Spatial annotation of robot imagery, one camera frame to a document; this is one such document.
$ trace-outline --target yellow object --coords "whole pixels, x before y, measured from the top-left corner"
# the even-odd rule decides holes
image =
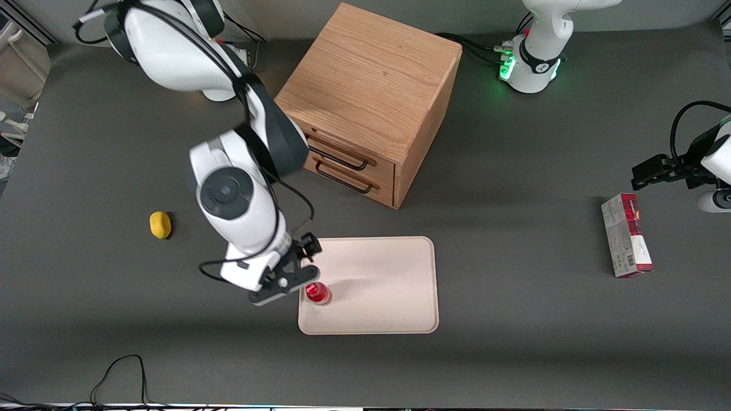
[[[170,223],[170,217],[162,212],[155,211],[150,214],[150,231],[155,237],[164,240],[170,235],[173,225]]]

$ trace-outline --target wooden cabinet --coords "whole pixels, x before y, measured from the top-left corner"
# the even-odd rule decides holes
[[[399,208],[447,111],[459,44],[342,3],[276,102],[305,168]]]

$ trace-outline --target box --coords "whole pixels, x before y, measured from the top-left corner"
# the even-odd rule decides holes
[[[342,3],[275,98],[305,169],[399,208],[442,125],[462,47]]]
[[[614,276],[625,279],[651,272],[652,260],[640,231],[637,195],[617,195],[602,204],[602,215],[612,253]]]

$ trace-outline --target cardboard box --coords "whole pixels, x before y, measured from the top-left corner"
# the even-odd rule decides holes
[[[637,195],[617,195],[602,204],[602,215],[612,253],[614,276],[625,279],[651,272],[652,260],[640,231]]]

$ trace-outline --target black metal handle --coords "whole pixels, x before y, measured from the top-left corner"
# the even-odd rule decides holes
[[[368,187],[366,187],[365,189],[359,189],[346,181],[342,181],[340,178],[337,178],[331,174],[327,174],[325,171],[320,170],[319,166],[321,165],[321,162],[317,162],[317,164],[315,164],[315,171],[317,171],[318,174],[332,181],[335,181],[336,183],[342,184],[355,192],[359,192],[360,194],[368,194],[369,192],[371,192],[371,189],[373,189],[373,184],[369,184]]]
[[[332,154],[325,153],[323,150],[320,150],[313,146],[309,146],[309,148],[310,148],[310,151],[312,151],[313,153],[319,154],[319,155],[323,156],[324,158],[332,160],[344,167],[348,167],[350,170],[353,170],[353,171],[363,171],[366,168],[366,166],[368,165],[367,159],[363,160],[363,164],[355,165],[355,164],[350,164],[349,162],[347,162],[345,160],[341,160],[338,157],[333,156]]]

